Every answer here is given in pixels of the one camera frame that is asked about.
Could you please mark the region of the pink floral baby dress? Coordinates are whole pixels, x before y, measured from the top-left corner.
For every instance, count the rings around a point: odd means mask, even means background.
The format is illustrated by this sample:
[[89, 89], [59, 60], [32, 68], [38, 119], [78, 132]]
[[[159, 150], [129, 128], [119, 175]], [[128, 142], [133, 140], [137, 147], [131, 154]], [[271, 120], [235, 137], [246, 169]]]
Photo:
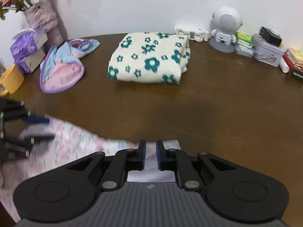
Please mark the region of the pink floral baby dress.
[[1, 204], [14, 222], [20, 217], [13, 204], [13, 191], [24, 180], [70, 163], [97, 151], [112, 156], [119, 150], [136, 149], [137, 143], [101, 138], [67, 121], [52, 117], [49, 124], [33, 124], [25, 128], [20, 138], [53, 133], [49, 142], [35, 145], [29, 158], [3, 163], [1, 166]]

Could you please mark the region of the yellow ceramic mug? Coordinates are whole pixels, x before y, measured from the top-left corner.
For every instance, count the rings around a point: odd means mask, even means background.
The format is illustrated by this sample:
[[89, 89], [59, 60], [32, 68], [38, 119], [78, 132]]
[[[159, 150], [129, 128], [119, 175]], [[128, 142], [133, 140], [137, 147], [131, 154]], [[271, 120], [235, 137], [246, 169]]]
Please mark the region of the yellow ceramic mug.
[[4, 88], [1, 90], [1, 96], [14, 94], [22, 85], [24, 79], [24, 75], [16, 64], [12, 64], [1, 77], [1, 86]]

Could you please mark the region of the lower purple tissue pack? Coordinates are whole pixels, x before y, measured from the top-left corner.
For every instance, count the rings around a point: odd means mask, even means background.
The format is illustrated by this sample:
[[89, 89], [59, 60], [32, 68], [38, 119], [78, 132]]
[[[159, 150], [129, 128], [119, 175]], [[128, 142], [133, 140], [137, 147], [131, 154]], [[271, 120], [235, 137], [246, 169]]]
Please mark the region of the lower purple tissue pack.
[[44, 53], [43, 48], [40, 48], [38, 51], [31, 53], [29, 56], [15, 60], [14, 63], [21, 73], [30, 74], [40, 65], [45, 57], [46, 54]]

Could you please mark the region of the purple tissue pack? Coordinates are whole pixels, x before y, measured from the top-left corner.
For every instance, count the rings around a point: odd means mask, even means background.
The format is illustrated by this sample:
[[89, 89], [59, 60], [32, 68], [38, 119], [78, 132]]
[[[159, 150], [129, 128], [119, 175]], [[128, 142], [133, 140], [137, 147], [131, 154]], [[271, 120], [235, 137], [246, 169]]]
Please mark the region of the purple tissue pack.
[[29, 56], [15, 60], [14, 63], [21, 73], [30, 74], [40, 65], [45, 57], [46, 54], [44, 53], [43, 48], [40, 48], [38, 51], [31, 53]]
[[25, 29], [13, 37], [14, 43], [10, 47], [13, 59], [19, 60], [37, 52], [47, 42], [44, 28]]

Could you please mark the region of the blue pink purple garment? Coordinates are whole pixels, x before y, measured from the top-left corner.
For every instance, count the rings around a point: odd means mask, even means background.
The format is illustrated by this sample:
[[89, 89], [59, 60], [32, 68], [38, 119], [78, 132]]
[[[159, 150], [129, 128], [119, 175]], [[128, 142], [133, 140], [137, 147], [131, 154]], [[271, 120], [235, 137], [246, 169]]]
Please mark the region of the blue pink purple garment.
[[84, 75], [80, 59], [99, 45], [95, 39], [77, 38], [59, 48], [52, 46], [40, 64], [40, 89], [46, 94], [56, 94], [73, 87]]

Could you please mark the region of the upper purple tissue pack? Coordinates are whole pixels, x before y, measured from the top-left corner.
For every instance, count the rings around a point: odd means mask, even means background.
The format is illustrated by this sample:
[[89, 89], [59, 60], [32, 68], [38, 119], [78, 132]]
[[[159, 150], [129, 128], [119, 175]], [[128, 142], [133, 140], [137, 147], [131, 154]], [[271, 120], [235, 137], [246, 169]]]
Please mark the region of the upper purple tissue pack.
[[25, 29], [13, 37], [14, 43], [10, 47], [13, 59], [19, 60], [37, 52], [47, 42], [44, 28]]

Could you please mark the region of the pink patterned flower vase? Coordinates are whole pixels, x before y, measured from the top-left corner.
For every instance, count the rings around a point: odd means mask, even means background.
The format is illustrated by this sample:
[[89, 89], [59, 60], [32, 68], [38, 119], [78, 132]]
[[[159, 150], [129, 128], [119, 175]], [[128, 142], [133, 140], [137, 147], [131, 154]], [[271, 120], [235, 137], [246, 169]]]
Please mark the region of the pink patterned flower vase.
[[59, 30], [59, 19], [54, 11], [51, 0], [41, 0], [28, 8], [24, 15], [31, 29], [43, 28], [47, 34], [47, 42], [44, 49], [48, 51], [52, 46], [59, 47], [63, 42], [63, 36]]

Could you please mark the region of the dark red box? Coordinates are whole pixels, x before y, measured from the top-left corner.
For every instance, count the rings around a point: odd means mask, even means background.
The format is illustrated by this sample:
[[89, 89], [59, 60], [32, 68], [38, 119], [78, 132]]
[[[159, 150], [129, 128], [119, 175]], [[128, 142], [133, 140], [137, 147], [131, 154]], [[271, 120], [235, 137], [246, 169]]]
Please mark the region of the dark red box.
[[287, 66], [289, 67], [289, 71], [287, 75], [303, 82], [302, 67], [294, 65], [286, 54], [283, 56], [283, 59], [285, 60]]

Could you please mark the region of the white tube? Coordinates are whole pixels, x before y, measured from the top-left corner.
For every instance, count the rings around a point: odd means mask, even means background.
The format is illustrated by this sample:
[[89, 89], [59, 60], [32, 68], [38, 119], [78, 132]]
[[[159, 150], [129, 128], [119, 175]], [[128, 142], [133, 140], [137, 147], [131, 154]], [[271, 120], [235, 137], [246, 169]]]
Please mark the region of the white tube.
[[284, 60], [284, 58], [282, 58], [279, 62], [279, 67], [281, 68], [283, 73], [288, 73], [290, 71], [289, 66], [287, 65], [286, 61]]

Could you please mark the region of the grey tin box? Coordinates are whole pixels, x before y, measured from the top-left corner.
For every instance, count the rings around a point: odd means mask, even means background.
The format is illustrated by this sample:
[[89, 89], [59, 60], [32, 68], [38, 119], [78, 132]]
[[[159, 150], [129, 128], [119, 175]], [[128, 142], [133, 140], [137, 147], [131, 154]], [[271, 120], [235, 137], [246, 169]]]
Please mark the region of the grey tin box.
[[278, 67], [286, 49], [268, 43], [261, 35], [252, 36], [254, 58], [260, 62]]

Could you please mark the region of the green white small boxes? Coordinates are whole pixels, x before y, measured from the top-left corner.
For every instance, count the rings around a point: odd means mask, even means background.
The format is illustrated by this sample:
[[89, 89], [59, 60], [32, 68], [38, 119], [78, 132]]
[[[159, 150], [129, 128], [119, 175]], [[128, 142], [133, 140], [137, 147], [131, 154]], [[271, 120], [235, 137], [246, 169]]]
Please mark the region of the green white small boxes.
[[253, 44], [251, 38], [239, 31], [236, 32], [235, 51], [238, 55], [252, 58], [254, 56]]

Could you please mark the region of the yellow sticky note stack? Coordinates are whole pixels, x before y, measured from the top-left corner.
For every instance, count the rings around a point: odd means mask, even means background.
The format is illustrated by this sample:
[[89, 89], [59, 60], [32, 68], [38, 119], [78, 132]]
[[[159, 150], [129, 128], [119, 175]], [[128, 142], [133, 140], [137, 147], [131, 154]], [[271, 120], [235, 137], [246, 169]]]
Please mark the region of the yellow sticky note stack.
[[303, 63], [303, 54], [300, 50], [295, 50], [293, 48], [288, 48], [287, 50], [290, 57], [298, 64]]

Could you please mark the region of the black charger block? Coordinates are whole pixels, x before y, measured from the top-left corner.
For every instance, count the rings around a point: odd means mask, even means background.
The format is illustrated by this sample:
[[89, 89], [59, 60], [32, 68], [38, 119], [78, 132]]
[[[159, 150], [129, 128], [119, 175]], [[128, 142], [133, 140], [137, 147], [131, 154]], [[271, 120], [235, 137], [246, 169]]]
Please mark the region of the black charger block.
[[261, 27], [259, 34], [263, 37], [263, 39], [274, 46], [280, 47], [282, 38], [278, 32], [273, 29], [269, 29], [266, 27]]

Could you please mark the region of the white power strip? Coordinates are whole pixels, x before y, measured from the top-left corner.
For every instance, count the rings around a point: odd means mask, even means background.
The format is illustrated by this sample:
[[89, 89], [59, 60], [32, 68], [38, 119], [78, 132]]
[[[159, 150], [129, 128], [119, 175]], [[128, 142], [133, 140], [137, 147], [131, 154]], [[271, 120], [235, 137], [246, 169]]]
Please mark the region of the white power strip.
[[209, 31], [201, 28], [175, 27], [175, 34], [187, 35], [189, 40], [196, 42], [207, 42], [210, 39]]

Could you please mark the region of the white astronaut speaker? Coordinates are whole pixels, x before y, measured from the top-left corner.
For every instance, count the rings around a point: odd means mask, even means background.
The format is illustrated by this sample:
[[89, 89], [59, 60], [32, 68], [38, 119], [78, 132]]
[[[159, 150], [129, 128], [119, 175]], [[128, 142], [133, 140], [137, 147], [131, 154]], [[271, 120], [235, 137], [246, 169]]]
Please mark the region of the white astronaut speaker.
[[210, 46], [221, 52], [234, 52], [235, 33], [242, 26], [239, 12], [234, 7], [220, 6], [213, 12], [212, 22], [215, 29], [211, 31]]

